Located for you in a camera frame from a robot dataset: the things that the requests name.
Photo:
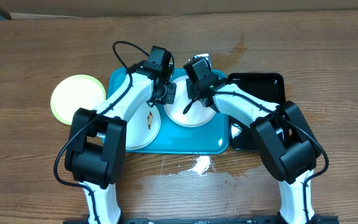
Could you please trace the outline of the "white plate top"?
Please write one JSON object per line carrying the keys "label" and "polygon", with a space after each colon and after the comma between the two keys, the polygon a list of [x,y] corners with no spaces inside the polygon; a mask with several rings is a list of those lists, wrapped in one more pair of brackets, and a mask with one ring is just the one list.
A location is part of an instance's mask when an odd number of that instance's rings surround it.
{"label": "white plate top", "polygon": [[191,102],[191,99],[188,98],[186,79],[187,77],[182,76],[173,81],[177,85],[175,99],[173,104],[164,106],[165,112],[173,122],[181,126],[192,128],[204,125],[213,118],[216,112],[211,108],[205,108],[199,101],[196,101],[189,111],[183,114],[183,110]]}

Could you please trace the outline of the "white plate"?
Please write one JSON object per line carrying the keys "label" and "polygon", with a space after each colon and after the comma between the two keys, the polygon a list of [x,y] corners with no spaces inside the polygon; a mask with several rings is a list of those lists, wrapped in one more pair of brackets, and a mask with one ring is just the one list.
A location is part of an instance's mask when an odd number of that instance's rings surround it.
{"label": "white plate", "polygon": [[173,104],[164,106],[165,112],[173,122],[181,126],[192,128],[204,125],[213,118],[216,112],[211,108],[205,108],[199,101],[196,101],[189,111],[183,114],[183,110],[191,102],[191,99],[188,98],[186,79],[187,77],[182,76],[173,81],[177,85],[175,99]]}
{"label": "white plate", "polygon": [[158,108],[142,104],[127,124],[126,150],[138,150],[149,145],[157,137],[160,125]]}

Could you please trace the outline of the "yellow-green plate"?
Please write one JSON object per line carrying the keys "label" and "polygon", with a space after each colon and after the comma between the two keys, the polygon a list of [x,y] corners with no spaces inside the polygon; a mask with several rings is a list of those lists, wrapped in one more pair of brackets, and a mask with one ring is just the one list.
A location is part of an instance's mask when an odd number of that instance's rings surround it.
{"label": "yellow-green plate", "polygon": [[79,108],[92,110],[106,99],[103,84],[90,75],[73,75],[61,81],[54,89],[50,108],[61,123],[71,125]]}

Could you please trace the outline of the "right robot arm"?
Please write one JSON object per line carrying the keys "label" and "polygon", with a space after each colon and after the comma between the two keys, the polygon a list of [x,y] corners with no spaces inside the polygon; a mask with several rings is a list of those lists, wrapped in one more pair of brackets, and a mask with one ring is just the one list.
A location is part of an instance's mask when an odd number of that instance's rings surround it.
{"label": "right robot arm", "polygon": [[317,177],[317,158],[327,154],[299,107],[291,101],[279,105],[261,100],[227,78],[187,78],[186,87],[191,101],[198,100],[250,128],[265,168],[279,182],[282,220],[310,223],[314,218],[310,183]]}

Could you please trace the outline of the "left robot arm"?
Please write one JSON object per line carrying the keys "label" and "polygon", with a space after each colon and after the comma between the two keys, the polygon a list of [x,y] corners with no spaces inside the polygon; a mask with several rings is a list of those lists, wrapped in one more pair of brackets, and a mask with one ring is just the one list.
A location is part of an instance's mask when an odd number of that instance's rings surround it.
{"label": "left robot arm", "polygon": [[163,70],[131,67],[105,102],[75,112],[69,140],[59,156],[65,158],[65,169],[73,174],[70,185],[86,194],[87,223],[119,223],[115,184],[124,167],[127,123],[148,102],[173,103],[173,71],[173,65]]}

